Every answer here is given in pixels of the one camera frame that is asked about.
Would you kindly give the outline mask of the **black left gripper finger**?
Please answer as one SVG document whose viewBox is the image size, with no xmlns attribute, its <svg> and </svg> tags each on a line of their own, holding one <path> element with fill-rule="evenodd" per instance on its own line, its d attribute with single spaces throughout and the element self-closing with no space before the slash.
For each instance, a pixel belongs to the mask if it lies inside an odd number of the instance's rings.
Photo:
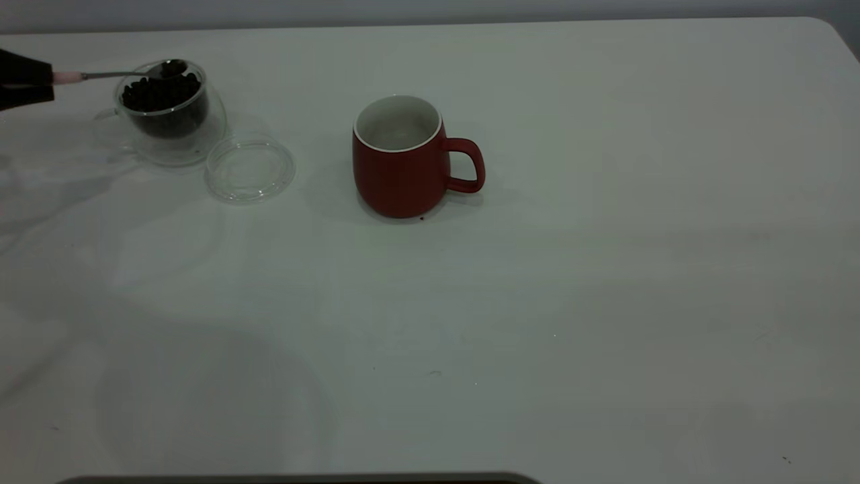
<svg viewBox="0 0 860 484">
<path fill-rule="evenodd" d="M 3 87 L 52 87 L 54 71 L 50 63 L 1 49 Z"/>
<path fill-rule="evenodd" d="M 3 112 L 12 108 L 52 102 L 54 88 L 51 85 L 1 85 L 0 98 L 0 110 Z"/>
</svg>

